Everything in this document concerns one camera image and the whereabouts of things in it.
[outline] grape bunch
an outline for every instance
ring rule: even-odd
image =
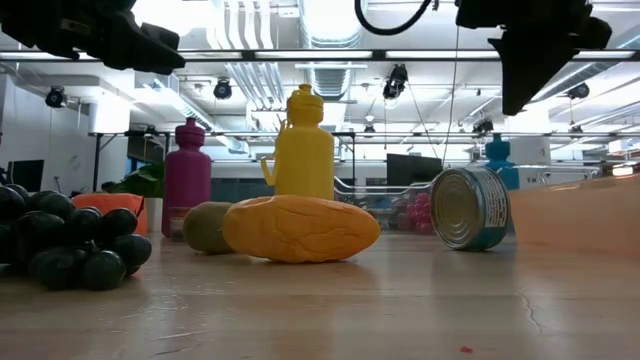
[[[11,264],[49,290],[111,290],[151,256],[136,235],[136,215],[76,209],[56,191],[29,197],[19,185],[0,186],[0,264]]]

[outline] cable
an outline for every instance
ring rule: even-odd
[[[418,117],[420,118],[420,123],[422,124],[422,127],[424,128],[424,132],[427,134],[427,139],[429,140],[429,143],[431,144],[431,149],[433,150],[433,155],[437,159],[438,158],[438,152],[436,151],[436,147],[433,146],[433,141],[431,141],[431,136],[429,135],[429,130],[427,129],[427,125],[424,123],[424,120],[422,120],[422,113],[420,112],[420,107],[418,106],[418,101],[416,100],[416,95],[413,93],[413,88],[411,87],[411,83],[409,81],[407,81],[407,86],[409,87],[409,92],[411,93],[411,98],[413,98],[413,105],[416,107],[416,111],[418,112]]]
[[[364,13],[362,11],[362,0],[354,1],[356,17],[358,18],[360,25],[362,25],[362,27],[367,29],[367,31],[369,31],[370,33],[373,33],[376,35],[382,35],[382,36],[398,35],[400,33],[405,32],[407,29],[412,27],[420,19],[422,14],[424,14],[424,12],[427,10],[427,7],[429,6],[430,3],[431,3],[431,0],[424,0],[422,2],[422,5],[420,5],[420,8],[418,9],[418,11],[416,11],[416,13],[413,14],[413,16],[406,23],[395,28],[381,29],[371,25],[369,21],[367,21],[367,19],[365,18]]]
[[[442,155],[442,166],[447,159],[447,148],[449,147],[449,135],[451,134],[451,126],[453,125],[453,103],[456,99],[456,77],[458,76],[458,50],[460,46],[460,26],[456,28],[456,61],[453,63],[453,81],[451,82],[451,106],[449,107],[449,128],[447,128],[447,137],[444,140],[444,155]]]

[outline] green plant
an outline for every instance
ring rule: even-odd
[[[127,175],[109,188],[110,193],[128,193],[146,198],[162,198],[164,193],[164,163],[151,164]]]

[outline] ceiling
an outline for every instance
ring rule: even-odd
[[[397,26],[408,19],[418,6],[419,1],[404,0],[370,0],[367,17],[369,21],[379,27]],[[614,35],[609,43],[610,48],[618,47],[630,34],[640,35],[640,1],[593,1],[595,16],[610,23]],[[274,46],[279,49],[294,49],[301,47],[300,18],[295,0],[271,1],[271,38]],[[327,6],[326,14],[317,14],[327,19],[327,26],[331,25],[333,6]],[[182,37],[182,50],[211,49],[207,41],[206,28],[212,20],[208,17],[210,4],[208,1],[178,2],[170,9],[176,19],[189,19],[193,29]],[[230,12],[227,10],[229,26]],[[441,0],[437,12],[429,10],[411,29],[397,36],[381,37],[364,32],[360,43],[361,48],[367,49],[491,49],[488,37],[500,37],[499,29],[458,29],[455,26],[456,7],[453,1]],[[240,13],[240,29],[244,29],[244,13]],[[0,36],[1,50],[17,50],[18,44],[6,36]],[[365,116],[373,115],[373,124],[377,131],[447,131],[450,122],[454,131],[458,126],[470,130],[478,117],[469,117],[481,105],[495,99],[485,108],[485,115],[494,119],[496,127],[503,126],[500,116],[501,65],[498,62],[411,62],[406,67],[409,74],[409,84],[399,97],[395,106],[386,106],[382,99],[382,86],[389,75],[394,63],[368,62],[366,69],[353,70],[351,87],[342,101],[346,105],[344,129],[362,131],[366,123]],[[285,92],[289,94],[298,84],[308,81],[306,72],[295,68],[293,63],[279,63],[282,83]],[[584,67],[584,63],[567,65],[550,82],[561,80],[567,75]],[[107,69],[96,63],[28,63],[19,68],[21,77],[27,82],[39,85],[38,81],[47,76],[57,76],[57,81],[63,78],[74,79],[74,76],[93,76],[101,80],[101,84],[108,84],[105,96],[115,96],[134,105],[132,112],[133,123],[153,124],[161,130],[172,130],[182,122],[182,115],[173,107],[167,106],[162,99],[154,98],[145,89],[136,86],[133,71],[116,71]],[[184,69],[175,71],[181,80],[180,91],[189,97],[213,121],[219,130],[248,131],[247,99],[232,79],[233,96],[228,100],[216,100],[212,95],[213,86],[218,78],[229,77],[225,65],[222,63],[188,63]],[[611,69],[589,78],[586,83],[591,88],[591,95],[584,100],[576,100],[569,111],[569,100],[566,97],[552,97],[544,101],[548,109],[553,130],[566,131],[569,122],[594,118],[629,105],[638,99],[634,94],[640,91],[640,64],[633,62],[620,63]],[[100,93],[88,91],[78,87],[71,94],[81,101],[99,101]],[[606,122],[589,128],[589,131],[612,131],[619,128],[621,123],[629,124],[636,121],[636,112],[625,112],[621,116],[614,116]]]

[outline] wall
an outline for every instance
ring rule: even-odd
[[[73,110],[53,110],[41,96],[14,85],[6,75],[0,76],[2,144],[0,166],[9,161],[45,160],[43,190],[91,190],[93,144],[87,136],[88,116]]]

